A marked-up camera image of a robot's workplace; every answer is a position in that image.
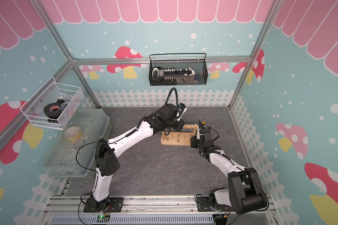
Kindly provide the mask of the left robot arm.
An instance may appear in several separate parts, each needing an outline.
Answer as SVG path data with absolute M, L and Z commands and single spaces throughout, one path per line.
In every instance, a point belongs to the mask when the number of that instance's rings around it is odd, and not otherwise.
M 83 203 L 83 212 L 102 212 L 103 214 L 109 212 L 112 207 L 109 188 L 113 174 L 120 168 L 117 158 L 138 142 L 157 133 L 164 132 L 168 135 L 173 130 L 181 131 L 185 124 L 182 116 L 186 110 L 186 105 L 178 102 L 178 93 L 173 87 L 164 105 L 150 115 L 142 117 L 137 126 L 115 138 L 109 140 L 102 138 L 96 141 L 95 184 L 88 199 Z

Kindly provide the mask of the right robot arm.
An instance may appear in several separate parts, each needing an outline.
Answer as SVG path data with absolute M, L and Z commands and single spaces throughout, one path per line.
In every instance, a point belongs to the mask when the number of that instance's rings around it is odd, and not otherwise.
M 265 211 L 269 208 L 269 199 L 265 194 L 257 171 L 236 163 L 212 137 L 212 128 L 199 122 L 197 136 L 191 138 L 191 147 L 197 148 L 199 155 L 216 166 L 228 180 L 227 188 L 211 190 L 208 199 L 214 211 L 229 208 L 238 215 L 252 211 Z

